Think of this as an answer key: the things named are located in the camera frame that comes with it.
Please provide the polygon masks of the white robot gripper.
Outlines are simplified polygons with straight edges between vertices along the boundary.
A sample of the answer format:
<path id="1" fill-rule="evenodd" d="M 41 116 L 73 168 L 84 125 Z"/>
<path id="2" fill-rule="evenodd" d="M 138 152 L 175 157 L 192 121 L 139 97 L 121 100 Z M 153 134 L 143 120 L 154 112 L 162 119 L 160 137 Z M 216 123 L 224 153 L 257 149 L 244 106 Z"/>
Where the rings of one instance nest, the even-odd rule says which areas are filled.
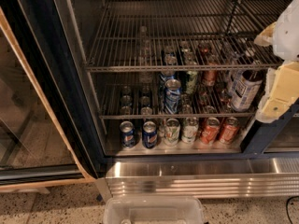
<path id="1" fill-rule="evenodd" d="M 273 52 L 285 61 L 278 69 L 269 68 L 264 96 L 255 118 L 262 123 L 279 119 L 299 98 L 299 0 L 292 0 L 277 23 L 264 28 L 254 39 L 258 46 L 273 44 Z"/>

